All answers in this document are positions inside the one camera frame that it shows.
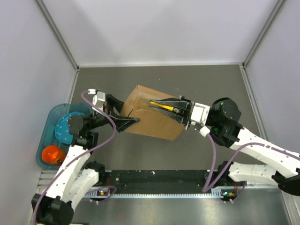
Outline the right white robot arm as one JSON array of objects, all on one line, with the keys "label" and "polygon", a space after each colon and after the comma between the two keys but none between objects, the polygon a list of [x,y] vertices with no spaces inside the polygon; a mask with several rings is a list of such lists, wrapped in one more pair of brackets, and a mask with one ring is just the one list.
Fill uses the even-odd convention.
[{"label": "right white robot arm", "polygon": [[179,98],[150,100],[153,108],[189,129],[191,125],[213,147],[211,168],[216,163],[216,145],[235,151],[220,167],[216,177],[209,172],[203,192],[217,185],[248,181],[269,184],[295,196],[300,194],[300,155],[260,138],[239,123],[241,112],[230,98],[218,99],[212,106]]}]

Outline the brown cardboard express box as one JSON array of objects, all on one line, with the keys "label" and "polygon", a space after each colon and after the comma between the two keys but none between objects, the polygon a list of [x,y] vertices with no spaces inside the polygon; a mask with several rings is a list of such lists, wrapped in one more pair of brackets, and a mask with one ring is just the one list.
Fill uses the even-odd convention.
[{"label": "brown cardboard express box", "polygon": [[127,97],[121,116],[138,118],[140,121],[128,129],[129,133],[155,138],[175,140],[184,130],[184,126],[151,107],[152,99],[171,98],[171,95],[137,85]]}]

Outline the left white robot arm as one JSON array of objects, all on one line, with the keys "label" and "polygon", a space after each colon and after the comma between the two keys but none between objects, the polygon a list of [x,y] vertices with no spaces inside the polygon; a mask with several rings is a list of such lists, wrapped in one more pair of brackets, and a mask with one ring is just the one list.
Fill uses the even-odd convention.
[{"label": "left white robot arm", "polygon": [[94,185],[101,186],[106,182],[104,166],[87,162],[91,154],[109,143],[117,132],[140,121],[120,116],[124,103],[111,94],[89,89],[81,97],[94,112],[67,117],[66,130],[72,136],[72,142],[52,181],[31,200],[35,225],[71,224],[79,202]]}]

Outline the yellow utility knife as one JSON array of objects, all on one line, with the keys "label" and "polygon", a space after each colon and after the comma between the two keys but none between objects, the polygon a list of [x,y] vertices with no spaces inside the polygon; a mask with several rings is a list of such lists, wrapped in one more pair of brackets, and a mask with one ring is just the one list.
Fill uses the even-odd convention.
[{"label": "yellow utility knife", "polygon": [[181,110],[181,109],[176,108],[176,107],[174,107],[174,106],[164,105],[164,104],[157,103],[157,102],[154,102],[154,101],[150,101],[150,105],[151,105],[152,107],[164,109],[164,110],[167,110],[167,111],[170,111],[170,112],[173,112],[173,113],[179,113],[179,114],[182,113],[182,110]]}]

